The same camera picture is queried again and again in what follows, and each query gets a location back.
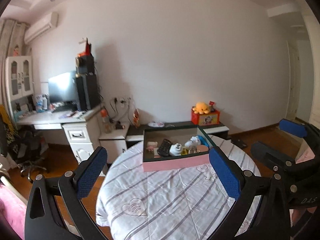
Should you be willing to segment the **rose gold lidded jar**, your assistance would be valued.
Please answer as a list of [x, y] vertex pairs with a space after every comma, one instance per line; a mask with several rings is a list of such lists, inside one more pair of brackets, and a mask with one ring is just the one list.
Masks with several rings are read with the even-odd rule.
[[207, 152], [209, 151], [209, 148], [206, 145], [198, 145], [196, 146], [196, 149], [198, 152]]

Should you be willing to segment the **white cat figurine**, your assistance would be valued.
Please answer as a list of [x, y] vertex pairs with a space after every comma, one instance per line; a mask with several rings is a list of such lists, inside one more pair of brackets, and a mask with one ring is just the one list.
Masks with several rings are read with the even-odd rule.
[[193, 146], [201, 145], [201, 141], [198, 136], [191, 137], [191, 142]]

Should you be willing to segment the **white earbuds case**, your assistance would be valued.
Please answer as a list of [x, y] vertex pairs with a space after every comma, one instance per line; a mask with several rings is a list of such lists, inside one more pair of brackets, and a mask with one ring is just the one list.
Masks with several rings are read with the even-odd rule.
[[185, 144], [184, 147], [186, 149], [189, 149], [190, 147], [197, 147], [198, 145], [200, 145], [200, 141], [199, 140], [188, 140]]

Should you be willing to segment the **white travel plug adapter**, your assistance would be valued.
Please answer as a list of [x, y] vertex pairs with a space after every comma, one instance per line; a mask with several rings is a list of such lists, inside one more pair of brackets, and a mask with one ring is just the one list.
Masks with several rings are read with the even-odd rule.
[[171, 156], [179, 156], [183, 152], [183, 146], [180, 143], [172, 144], [170, 146], [169, 154]]

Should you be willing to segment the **black remote control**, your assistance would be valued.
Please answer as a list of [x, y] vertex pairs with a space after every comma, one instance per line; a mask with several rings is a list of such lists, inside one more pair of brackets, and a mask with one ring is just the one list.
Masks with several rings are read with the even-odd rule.
[[172, 142], [168, 139], [163, 139], [162, 143], [160, 144], [157, 153], [161, 157], [168, 157], [170, 155], [170, 148], [172, 146]]

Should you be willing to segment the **white brick kitty model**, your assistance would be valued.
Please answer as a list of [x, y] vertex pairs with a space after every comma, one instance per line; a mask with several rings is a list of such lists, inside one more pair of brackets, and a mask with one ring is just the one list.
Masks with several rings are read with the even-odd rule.
[[156, 141], [148, 141], [146, 144], [147, 152], [154, 152], [155, 149], [158, 147], [158, 142]]

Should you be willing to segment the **black floor scale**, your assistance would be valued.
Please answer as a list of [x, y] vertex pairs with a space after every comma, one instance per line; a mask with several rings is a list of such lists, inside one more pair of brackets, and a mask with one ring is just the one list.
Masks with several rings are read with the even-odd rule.
[[237, 139], [237, 138], [231, 139], [231, 143], [240, 149], [244, 149], [244, 148], [248, 147], [248, 145], [245, 142], [243, 142], [241, 139]]

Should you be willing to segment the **striped white table cloth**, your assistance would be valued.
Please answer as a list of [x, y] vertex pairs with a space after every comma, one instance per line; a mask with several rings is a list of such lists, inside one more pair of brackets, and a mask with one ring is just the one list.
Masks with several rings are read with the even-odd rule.
[[207, 239], [234, 204], [209, 164], [144, 172], [143, 144], [107, 172], [95, 215], [114, 239]]

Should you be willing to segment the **orange octopus plush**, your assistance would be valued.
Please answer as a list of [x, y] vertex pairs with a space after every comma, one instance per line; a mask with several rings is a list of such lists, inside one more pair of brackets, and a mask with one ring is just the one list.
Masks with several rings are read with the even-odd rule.
[[209, 106], [205, 102], [197, 102], [192, 108], [194, 114], [208, 114], [210, 112]]

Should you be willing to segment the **white desk with drawers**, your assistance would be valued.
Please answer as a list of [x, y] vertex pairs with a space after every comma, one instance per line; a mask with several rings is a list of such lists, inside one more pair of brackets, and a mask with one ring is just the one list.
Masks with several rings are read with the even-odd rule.
[[63, 130], [78, 163], [87, 160], [93, 151], [100, 146], [100, 106], [86, 112], [71, 111], [34, 113], [19, 118], [20, 126], [32, 126], [36, 130]]

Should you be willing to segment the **pink green storage box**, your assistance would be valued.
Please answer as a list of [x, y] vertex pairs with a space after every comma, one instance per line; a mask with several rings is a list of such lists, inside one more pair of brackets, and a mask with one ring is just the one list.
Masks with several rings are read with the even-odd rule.
[[146, 129], [143, 136], [145, 172], [206, 164], [209, 150], [216, 146], [209, 135], [195, 125]]

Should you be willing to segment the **low black white cabinet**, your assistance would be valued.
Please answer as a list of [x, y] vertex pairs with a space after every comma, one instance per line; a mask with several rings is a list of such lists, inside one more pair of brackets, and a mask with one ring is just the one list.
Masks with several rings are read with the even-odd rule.
[[123, 129], [116, 129], [111, 133], [102, 133], [99, 137], [100, 145], [107, 149], [109, 164], [113, 163], [122, 153], [144, 138], [161, 143], [169, 139], [173, 143], [184, 144], [192, 136], [204, 131], [207, 135], [227, 139], [229, 128], [224, 124], [211, 126], [197, 126], [191, 121], [166, 123], [162, 128], [141, 125], [139, 128], [126, 123]]

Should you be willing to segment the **orange capped bottle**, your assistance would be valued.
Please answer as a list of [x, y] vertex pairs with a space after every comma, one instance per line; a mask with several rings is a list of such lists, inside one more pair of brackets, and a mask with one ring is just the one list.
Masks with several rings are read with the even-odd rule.
[[108, 117], [107, 110], [105, 108], [102, 108], [100, 111], [100, 115], [101, 115], [101, 120], [102, 120], [102, 124], [103, 124], [103, 128], [104, 128], [104, 132], [111, 133], [112, 129], [111, 129], [110, 120]]

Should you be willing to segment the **black computer tower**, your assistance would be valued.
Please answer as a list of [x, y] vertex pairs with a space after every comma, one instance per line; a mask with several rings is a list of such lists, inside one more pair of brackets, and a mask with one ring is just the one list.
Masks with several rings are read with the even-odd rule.
[[97, 76], [79, 75], [75, 79], [76, 104], [78, 111], [88, 111], [100, 104]]

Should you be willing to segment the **red paper bag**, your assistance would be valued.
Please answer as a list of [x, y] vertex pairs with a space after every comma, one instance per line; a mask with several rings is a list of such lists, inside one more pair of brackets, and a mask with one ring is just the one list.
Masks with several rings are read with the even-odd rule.
[[92, 45], [89, 43], [88, 38], [82, 38], [78, 45], [80, 46], [80, 52], [77, 53], [77, 57], [92, 55]]

